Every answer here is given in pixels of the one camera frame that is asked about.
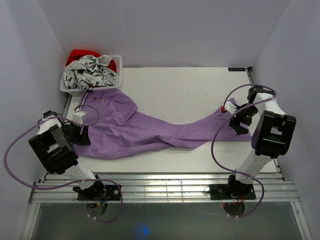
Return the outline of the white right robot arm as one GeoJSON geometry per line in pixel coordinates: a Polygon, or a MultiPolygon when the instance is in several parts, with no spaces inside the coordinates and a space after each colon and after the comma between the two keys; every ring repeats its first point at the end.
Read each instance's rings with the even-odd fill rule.
{"type": "Polygon", "coordinates": [[[222,112],[232,114],[229,127],[237,135],[248,134],[248,126],[256,114],[260,116],[251,137],[251,152],[235,173],[229,176],[226,194],[237,199],[253,191],[254,178],[271,160],[284,156],[297,124],[295,116],[286,114],[275,100],[276,93],[261,85],[253,85],[248,90],[248,102],[237,105],[230,101],[223,103],[222,112]]]}

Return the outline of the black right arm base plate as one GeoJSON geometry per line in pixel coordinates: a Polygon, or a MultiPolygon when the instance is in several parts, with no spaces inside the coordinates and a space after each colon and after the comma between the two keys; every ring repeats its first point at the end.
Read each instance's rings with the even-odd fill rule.
{"type": "Polygon", "coordinates": [[[256,194],[252,184],[245,187],[234,187],[228,184],[212,184],[209,186],[211,200],[255,200],[256,194]]]}

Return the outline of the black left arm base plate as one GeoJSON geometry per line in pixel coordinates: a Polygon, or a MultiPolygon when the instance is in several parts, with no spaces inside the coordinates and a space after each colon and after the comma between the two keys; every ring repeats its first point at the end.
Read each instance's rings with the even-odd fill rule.
{"type": "Polygon", "coordinates": [[[120,191],[116,185],[93,184],[89,188],[82,190],[78,186],[72,188],[77,193],[79,201],[119,201],[121,199],[120,191]]]}

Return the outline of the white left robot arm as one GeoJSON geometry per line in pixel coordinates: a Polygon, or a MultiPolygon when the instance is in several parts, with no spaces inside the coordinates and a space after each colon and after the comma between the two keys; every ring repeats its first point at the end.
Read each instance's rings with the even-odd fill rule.
{"type": "Polygon", "coordinates": [[[34,153],[50,174],[66,175],[78,186],[73,190],[90,199],[101,200],[107,195],[105,185],[91,170],[83,167],[74,145],[89,146],[89,127],[62,119],[62,115],[47,111],[38,122],[38,133],[28,140],[34,153]]]}

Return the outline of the purple trousers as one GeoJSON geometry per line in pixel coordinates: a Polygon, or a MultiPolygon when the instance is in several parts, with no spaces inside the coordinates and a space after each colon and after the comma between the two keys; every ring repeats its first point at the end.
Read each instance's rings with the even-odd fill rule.
{"type": "Polygon", "coordinates": [[[75,145],[81,157],[115,160],[167,148],[195,149],[216,136],[218,142],[247,142],[250,134],[236,134],[223,124],[227,113],[216,110],[198,121],[172,124],[138,111],[134,101],[117,88],[85,92],[80,99],[88,114],[90,145],[75,145]]]}

